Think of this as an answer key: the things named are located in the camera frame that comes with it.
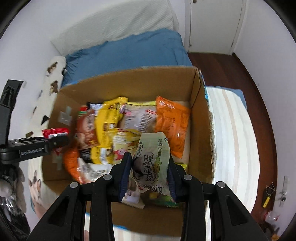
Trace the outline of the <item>small red snack packet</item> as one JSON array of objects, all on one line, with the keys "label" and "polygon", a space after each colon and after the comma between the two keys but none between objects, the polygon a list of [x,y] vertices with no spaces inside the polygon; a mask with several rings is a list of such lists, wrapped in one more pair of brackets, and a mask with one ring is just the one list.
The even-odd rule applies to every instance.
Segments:
[{"label": "small red snack packet", "polygon": [[69,134],[68,128],[50,128],[42,130],[42,134],[45,138],[57,138],[60,136],[67,136]]}]

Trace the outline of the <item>orange snack bag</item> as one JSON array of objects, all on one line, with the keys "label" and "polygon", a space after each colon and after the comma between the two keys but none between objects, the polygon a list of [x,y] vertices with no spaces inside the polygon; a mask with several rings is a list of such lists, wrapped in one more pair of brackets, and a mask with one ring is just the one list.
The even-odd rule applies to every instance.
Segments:
[{"label": "orange snack bag", "polygon": [[83,181],[80,177],[80,172],[78,171],[78,167],[79,167],[78,158],[79,158],[79,151],[76,146],[72,146],[68,148],[62,156],[65,170],[71,175],[73,180],[82,184]]}]

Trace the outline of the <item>brown meat snack packet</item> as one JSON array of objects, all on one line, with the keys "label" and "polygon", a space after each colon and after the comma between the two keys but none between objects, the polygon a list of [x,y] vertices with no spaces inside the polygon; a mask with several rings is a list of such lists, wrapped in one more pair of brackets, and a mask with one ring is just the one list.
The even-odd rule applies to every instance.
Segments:
[{"label": "brown meat snack packet", "polygon": [[85,150],[99,145],[95,130],[95,117],[95,110],[90,109],[77,119],[75,138],[79,150]]}]

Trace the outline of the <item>black snack packet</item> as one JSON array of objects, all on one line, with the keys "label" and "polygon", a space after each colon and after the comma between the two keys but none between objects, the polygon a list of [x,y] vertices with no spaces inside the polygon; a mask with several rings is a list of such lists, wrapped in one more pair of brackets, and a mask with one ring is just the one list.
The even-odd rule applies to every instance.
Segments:
[{"label": "black snack packet", "polygon": [[[93,109],[95,110],[95,116],[97,116],[98,111],[102,108],[103,104],[102,103],[92,103],[92,102],[87,102],[86,106],[88,106],[88,110]],[[85,163],[92,163],[91,159],[91,148],[89,149],[83,149],[79,151],[80,157],[84,160]]]}]

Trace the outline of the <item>white nut snack bag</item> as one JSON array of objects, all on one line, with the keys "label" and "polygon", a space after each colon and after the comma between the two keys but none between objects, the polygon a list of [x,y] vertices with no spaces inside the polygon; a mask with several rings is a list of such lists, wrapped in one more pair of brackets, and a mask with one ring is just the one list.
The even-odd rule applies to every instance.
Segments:
[{"label": "white nut snack bag", "polygon": [[170,157],[164,133],[143,133],[132,157],[129,184],[121,202],[139,209],[146,204],[178,208],[174,190],[169,186]]}]

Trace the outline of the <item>yellow snack packet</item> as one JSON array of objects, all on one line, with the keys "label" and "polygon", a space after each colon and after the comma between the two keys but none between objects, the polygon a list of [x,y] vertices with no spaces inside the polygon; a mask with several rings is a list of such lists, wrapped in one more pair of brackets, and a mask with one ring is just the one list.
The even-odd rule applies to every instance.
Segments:
[{"label": "yellow snack packet", "polygon": [[108,131],[117,127],[123,118],[127,97],[117,97],[105,101],[95,118],[95,130],[98,138],[98,145],[91,148],[91,160],[94,164],[111,164],[112,161],[112,140]]}]

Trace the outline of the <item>orange bread bag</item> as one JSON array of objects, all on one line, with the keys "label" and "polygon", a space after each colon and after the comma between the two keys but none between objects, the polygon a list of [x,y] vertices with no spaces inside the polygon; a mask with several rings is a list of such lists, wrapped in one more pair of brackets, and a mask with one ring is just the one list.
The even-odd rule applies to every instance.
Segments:
[{"label": "orange bread bag", "polygon": [[154,131],[165,134],[171,154],[181,159],[185,147],[190,109],[180,103],[158,96],[156,98],[156,114]]}]

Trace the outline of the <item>clear yellow pastry bag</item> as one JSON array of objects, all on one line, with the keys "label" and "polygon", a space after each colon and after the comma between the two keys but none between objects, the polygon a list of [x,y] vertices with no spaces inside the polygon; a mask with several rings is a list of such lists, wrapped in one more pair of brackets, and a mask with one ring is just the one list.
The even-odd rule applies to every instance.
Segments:
[{"label": "clear yellow pastry bag", "polygon": [[141,133],[153,133],[156,118],[156,101],[126,102],[123,118],[118,127]]}]

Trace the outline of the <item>colourful candy ball bag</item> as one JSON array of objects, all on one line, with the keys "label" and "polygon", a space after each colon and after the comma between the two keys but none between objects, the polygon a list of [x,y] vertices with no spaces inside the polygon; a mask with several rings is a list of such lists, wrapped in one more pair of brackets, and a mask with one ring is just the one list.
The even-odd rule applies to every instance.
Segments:
[{"label": "colourful candy ball bag", "polygon": [[187,170],[187,164],[176,163],[176,165],[182,166],[185,171]]}]

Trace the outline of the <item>yellow panda snack bag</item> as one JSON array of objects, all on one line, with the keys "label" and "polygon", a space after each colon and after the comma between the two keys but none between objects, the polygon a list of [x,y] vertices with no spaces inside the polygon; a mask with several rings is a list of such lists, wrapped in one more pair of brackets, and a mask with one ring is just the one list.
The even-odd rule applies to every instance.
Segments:
[{"label": "yellow panda snack bag", "polygon": [[125,152],[130,152],[132,156],[134,155],[142,135],[135,130],[124,130],[121,128],[108,130],[107,134],[112,144],[113,165],[121,162]]}]

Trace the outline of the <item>white chocolate stick packet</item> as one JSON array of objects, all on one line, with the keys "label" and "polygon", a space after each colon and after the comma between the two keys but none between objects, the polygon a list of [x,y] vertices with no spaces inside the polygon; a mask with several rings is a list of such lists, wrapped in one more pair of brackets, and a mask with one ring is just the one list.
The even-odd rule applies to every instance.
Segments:
[{"label": "white chocolate stick packet", "polygon": [[98,178],[111,171],[111,164],[86,163],[82,158],[78,158],[78,172],[82,184],[95,182]]}]

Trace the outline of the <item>red spicy strip packet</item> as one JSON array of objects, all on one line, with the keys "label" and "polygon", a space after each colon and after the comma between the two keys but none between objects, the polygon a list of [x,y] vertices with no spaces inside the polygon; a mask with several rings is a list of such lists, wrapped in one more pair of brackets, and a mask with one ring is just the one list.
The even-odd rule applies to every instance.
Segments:
[{"label": "red spicy strip packet", "polygon": [[86,105],[81,106],[79,111],[78,111],[78,116],[77,117],[79,118],[79,117],[85,115],[87,113],[87,111],[88,111],[88,106],[86,106]]}]

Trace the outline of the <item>striped cat blanket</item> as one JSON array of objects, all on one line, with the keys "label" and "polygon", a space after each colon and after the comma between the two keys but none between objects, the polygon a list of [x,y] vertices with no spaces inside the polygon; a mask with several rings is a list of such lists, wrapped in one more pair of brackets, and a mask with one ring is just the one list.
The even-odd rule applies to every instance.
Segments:
[{"label": "striped cat blanket", "polygon": [[[207,87],[206,92],[213,118],[213,182],[225,182],[246,209],[252,211],[260,161],[243,93],[224,87]],[[62,156],[54,153],[28,164],[30,204],[37,217],[45,214],[73,179],[64,168]]]}]

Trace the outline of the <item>cardboard milk box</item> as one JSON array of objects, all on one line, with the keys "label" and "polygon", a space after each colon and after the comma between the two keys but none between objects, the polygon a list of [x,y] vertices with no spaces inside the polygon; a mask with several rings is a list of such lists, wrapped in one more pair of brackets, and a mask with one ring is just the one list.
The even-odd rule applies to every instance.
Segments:
[{"label": "cardboard milk box", "polygon": [[[191,133],[188,172],[200,181],[210,183],[213,180],[214,162],[211,114],[202,75],[196,67],[139,68],[98,75],[67,85],[57,95],[49,127],[61,127],[60,115],[71,108],[69,128],[74,131],[78,111],[86,102],[99,103],[117,97],[144,102],[158,96],[189,103]],[[147,205],[144,209],[137,209],[122,203],[113,203],[111,208],[113,223],[132,232],[172,237],[181,235],[183,211],[179,208]]]}]

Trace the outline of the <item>white door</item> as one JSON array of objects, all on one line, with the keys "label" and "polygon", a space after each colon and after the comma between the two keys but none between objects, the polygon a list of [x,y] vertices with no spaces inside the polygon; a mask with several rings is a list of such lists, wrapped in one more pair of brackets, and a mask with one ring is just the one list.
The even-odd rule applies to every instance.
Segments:
[{"label": "white door", "polygon": [[231,55],[245,15],[246,1],[190,1],[190,53]]}]

